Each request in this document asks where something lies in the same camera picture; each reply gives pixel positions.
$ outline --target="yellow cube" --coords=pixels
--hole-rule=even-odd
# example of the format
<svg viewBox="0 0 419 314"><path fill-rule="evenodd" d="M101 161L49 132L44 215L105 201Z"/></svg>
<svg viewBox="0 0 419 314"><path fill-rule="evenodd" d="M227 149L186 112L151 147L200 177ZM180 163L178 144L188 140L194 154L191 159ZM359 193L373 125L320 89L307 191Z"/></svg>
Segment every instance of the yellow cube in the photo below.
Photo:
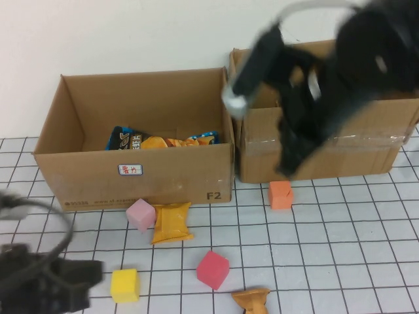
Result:
<svg viewBox="0 0 419 314"><path fill-rule="evenodd" d="M115 303L137 302L139 299L137 270L115 270L112 273L111 296Z"/></svg>

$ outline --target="table surface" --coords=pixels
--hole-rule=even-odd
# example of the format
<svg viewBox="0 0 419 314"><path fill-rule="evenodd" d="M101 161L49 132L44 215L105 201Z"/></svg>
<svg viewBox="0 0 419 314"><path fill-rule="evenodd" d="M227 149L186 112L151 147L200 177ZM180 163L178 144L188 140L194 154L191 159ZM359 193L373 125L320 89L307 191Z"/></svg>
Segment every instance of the table surface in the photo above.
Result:
<svg viewBox="0 0 419 314"><path fill-rule="evenodd" d="M59 206L31 152L36 138L0 139L0 188ZM417 313L419 311L419 133L384 175L293 182L290 211L272 211L266 184L235 182L230 203L194 205L191 241L150 245L124 210L68 213L75 222L69 259L105 263L85 314L242 314L232 291L266 287L269 313ZM46 252L63 227L38 209L20 222L0 221L0 244L29 243ZM214 292L195 269L213 250L230 261ZM140 299L116 305L113 270L136 268Z"/></svg>

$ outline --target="white label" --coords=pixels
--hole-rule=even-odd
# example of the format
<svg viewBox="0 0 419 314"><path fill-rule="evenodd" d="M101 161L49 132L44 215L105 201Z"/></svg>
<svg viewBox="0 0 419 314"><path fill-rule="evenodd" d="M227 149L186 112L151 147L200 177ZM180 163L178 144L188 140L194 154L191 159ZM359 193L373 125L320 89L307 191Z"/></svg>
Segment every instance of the white label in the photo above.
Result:
<svg viewBox="0 0 419 314"><path fill-rule="evenodd" d="M142 165L119 165L118 166L120 175L142 175Z"/></svg>

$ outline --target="taped cardboard box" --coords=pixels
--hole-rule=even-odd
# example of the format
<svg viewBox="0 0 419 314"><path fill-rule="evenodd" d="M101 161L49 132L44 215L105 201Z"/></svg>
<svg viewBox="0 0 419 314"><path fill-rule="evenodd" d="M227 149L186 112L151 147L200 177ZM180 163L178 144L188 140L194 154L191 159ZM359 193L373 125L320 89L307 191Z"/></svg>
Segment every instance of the taped cardboard box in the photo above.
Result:
<svg viewBox="0 0 419 314"><path fill-rule="evenodd" d="M61 77L34 153L61 206L230 201L234 138L224 83L225 69ZM104 151L115 126L174 139L218 131L221 143Z"/></svg>
<svg viewBox="0 0 419 314"><path fill-rule="evenodd" d="M319 57L325 57L333 41L298 44ZM230 53L229 74L248 50ZM263 86L253 108L243 121L234 121L240 177L245 183L265 183L285 178L275 173L280 160L277 129L282 110L278 94ZM393 96L375 101L354 116L335 138L309 158L296 174L296 180L349 177L388 172L403 143L419 121L416 95Z"/></svg>

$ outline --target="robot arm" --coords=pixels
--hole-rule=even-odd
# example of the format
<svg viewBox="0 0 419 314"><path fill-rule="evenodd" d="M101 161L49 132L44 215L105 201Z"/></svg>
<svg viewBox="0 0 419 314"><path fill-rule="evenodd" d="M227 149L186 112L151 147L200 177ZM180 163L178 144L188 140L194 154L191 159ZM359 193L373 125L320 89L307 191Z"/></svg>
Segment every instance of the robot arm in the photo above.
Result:
<svg viewBox="0 0 419 314"><path fill-rule="evenodd" d="M30 253L24 244L0 248L0 313L61 314L89 307L88 291L102 280L102 263L60 258L72 239L73 223L49 205L0 192L0 217L25 206L55 213L62 218L67 233L46 254Z"/></svg>
<svg viewBox="0 0 419 314"><path fill-rule="evenodd" d="M334 1L349 7L348 2ZM292 5L282 16L330 1ZM229 113L243 118L262 82L277 89L283 118L278 124L282 156L277 171L292 177L299 166L371 100L392 91L412 92L419 83L419 3L373 0L340 28L324 60L283 42L274 24L256 42L223 92ZM304 80L292 85L293 70Z"/></svg>

